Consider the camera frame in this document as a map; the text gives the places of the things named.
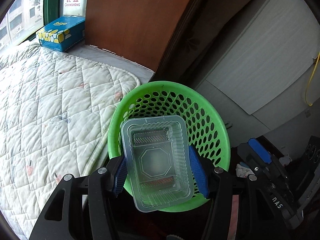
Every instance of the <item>white quilted blanket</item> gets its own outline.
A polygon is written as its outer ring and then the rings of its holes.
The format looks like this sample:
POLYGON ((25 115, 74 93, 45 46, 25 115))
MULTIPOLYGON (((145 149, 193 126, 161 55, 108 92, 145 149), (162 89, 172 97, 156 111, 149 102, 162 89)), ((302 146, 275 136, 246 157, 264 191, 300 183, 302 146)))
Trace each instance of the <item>white quilted blanket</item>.
POLYGON ((0 57, 0 210, 22 240, 66 173, 100 167, 131 73, 24 42, 0 57))

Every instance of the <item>wire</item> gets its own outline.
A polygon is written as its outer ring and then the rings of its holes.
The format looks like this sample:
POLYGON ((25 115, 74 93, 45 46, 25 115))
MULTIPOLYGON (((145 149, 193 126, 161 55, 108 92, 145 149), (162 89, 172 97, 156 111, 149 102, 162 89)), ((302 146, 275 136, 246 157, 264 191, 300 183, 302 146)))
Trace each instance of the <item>wire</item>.
POLYGON ((306 103, 307 103, 308 106, 312 106, 312 105, 313 105, 313 104, 309 104, 309 103, 308 103, 308 100, 307 100, 307 92, 308 92, 308 89, 309 89, 311 80, 312 80, 312 78, 313 78, 313 75, 314 75, 315 72, 316 72, 316 69, 317 69, 317 66, 318 66, 318 63, 319 63, 319 59, 320 59, 320 52, 319 52, 319 54, 318 54, 318 58, 317 58, 315 67, 313 68, 313 72, 312 72, 312 74, 311 74, 311 76, 310 76, 310 78, 309 78, 308 85, 307 85, 307 88, 306 88, 306 92, 305 92, 305 94, 304 94, 304 99, 305 99, 305 101, 306 101, 306 103))

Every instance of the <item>blue tissue box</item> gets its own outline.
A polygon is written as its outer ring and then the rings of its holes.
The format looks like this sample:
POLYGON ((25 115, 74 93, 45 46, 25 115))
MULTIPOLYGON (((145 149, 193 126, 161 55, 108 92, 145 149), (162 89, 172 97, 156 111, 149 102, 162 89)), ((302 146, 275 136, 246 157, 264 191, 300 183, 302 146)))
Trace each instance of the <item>blue tissue box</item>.
POLYGON ((36 32, 40 45, 65 52, 84 38, 83 16, 62 16, 36 32))

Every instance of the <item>clear plastic container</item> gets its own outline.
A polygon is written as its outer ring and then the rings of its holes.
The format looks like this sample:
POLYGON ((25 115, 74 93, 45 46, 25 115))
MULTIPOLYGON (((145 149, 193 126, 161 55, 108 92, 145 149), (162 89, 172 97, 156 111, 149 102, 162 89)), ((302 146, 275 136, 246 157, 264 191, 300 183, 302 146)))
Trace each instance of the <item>clear plastic container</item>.
POLYGON ((128 178, 138 210, 159 210, 192 197, 188 136, 180 116, 129 119, 121 133, 128 178))

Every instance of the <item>metal screw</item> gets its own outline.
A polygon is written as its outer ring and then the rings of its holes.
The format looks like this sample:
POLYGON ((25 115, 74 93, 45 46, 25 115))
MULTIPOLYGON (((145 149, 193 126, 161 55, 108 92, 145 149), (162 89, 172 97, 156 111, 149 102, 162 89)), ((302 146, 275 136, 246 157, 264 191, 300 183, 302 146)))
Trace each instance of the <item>metal screw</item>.
POLYGON ((256 175, 250 174, 250 175, 249 175, 249 180, 251 180, 251 181, 256 181, 256 180, 257 180, 256 175))
POLYGON ((71 175, 71 174, 67 174, 67 175, 65 175, 65 176, 63 177, 63 179, 64 179, 65 181, 71 180, 71 179, 72 179, 72 175, 71 175))
POLYGON ((214 168, 214 172, 215 172, 215 173, 223 173, 223 168, 215 167, 215 168, 214 168))
POLYGON ((102 168, 98 169, 98 173, 99 174, 103 174, 103 173, 106 173, 106 172, 107 172, 107 168, 105 168, 105 167, 102 167, 102 168))

